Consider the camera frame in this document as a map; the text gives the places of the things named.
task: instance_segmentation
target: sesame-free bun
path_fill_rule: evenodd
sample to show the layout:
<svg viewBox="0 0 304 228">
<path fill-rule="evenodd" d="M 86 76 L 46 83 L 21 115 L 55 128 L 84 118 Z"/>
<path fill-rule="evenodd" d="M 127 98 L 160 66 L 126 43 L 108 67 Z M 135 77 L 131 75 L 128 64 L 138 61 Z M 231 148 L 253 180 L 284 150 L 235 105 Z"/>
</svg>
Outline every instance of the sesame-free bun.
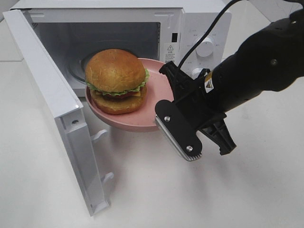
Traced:
<svg viewBox="0 0 304 228">
<path fill-rule="evenodd" d="M 95 54 L 85 68 L 86 81 L 98 90 L 122 92 L 145 80 L 142 62 L 130 52 L 107 49 Z"/>
<path fill-rule="evenodd" d="M 96 91 L 90 90 L 91 98 L 97 107 L 108 114 L 131 113 L 138 110 L 145 101 L 147 86 L 141 90 L 141 96 L 129 96 L 123 99 L 107 98 L 96 94 Z"/>
</svg>

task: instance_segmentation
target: white table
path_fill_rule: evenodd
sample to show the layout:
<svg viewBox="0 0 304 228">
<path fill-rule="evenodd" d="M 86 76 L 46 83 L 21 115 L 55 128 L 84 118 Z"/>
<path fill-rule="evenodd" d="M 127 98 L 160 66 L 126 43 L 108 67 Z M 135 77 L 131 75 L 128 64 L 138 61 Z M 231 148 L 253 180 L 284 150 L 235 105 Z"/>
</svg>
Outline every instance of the white table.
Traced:
<svg viewBox="0 0 304 228">
<path fill-rule="evenodd" d="M 268 21 L 246 1 L 233 12 L 224 58 Z M 264 92 L 227 113 L 237 148 L 220 156 L 201 136 L 204 155 L 178 157 L 160 132 L 128 133 L 84 111 L 101 173 L 114 172 L 111 206 L 89 217 L 54 124 L 31 90 L 22 56 L 0 23 L 0 227 L 302 228 L 303 78 Z"/>
</svg>

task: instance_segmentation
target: bottom bun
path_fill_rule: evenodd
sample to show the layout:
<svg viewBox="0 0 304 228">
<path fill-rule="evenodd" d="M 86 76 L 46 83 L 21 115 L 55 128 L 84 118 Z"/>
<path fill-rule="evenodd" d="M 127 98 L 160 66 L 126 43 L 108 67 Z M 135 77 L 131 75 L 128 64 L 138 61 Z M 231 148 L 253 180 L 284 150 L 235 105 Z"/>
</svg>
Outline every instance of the bottom bun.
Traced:
<svg viewBox="0 0 304 228">
<path fill-rule="evenodd" d="M 123 114 L 131 113 L 138 110 L 145 101 L 147 87 L 144 86 L 141 90 L 141 96 L 129 96 L 122 99 L 107 98 L 102 95 L 97 95 L 91 90 L 91 97 L 97 107 L 108 114 Z"/>
</svg>

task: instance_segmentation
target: warning label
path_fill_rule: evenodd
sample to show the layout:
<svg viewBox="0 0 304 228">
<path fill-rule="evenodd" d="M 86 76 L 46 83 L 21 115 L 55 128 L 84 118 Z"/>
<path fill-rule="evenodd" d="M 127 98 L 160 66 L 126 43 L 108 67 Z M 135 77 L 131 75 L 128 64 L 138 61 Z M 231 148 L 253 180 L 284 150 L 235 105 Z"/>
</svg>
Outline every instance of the warning label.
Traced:
<svg viewBox="0 0 304 228">
<path fill-rule="evenodd" d="M 205 78 L 205 91 L 209 93 L 212 89 L 214 89 L 214 87 L 212 83 L 212 72 L 210 72 Z"/>
<path fill-rule="evenodd" d="M 164 44 L 164 61 L 168 63 L 170 61 L 175 61 L 175 44 L 176 43 L 165 43 Z"/>
</svg>

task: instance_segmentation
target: top bun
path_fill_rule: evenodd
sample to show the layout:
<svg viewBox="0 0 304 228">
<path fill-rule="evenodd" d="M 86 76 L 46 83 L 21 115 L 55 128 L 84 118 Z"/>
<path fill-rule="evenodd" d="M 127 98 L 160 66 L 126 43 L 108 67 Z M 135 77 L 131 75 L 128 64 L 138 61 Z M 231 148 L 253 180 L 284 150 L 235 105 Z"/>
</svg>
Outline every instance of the top bun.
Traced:
<svg viewBox="0 0 304 228">
<path fill-rule="evenodd" d="M 90 59 L 85 76 L 98 90 L 119 93 L 138 87 L 145 80 L 145 69 L 130 52 L 108 49 Z"/>
</svg>

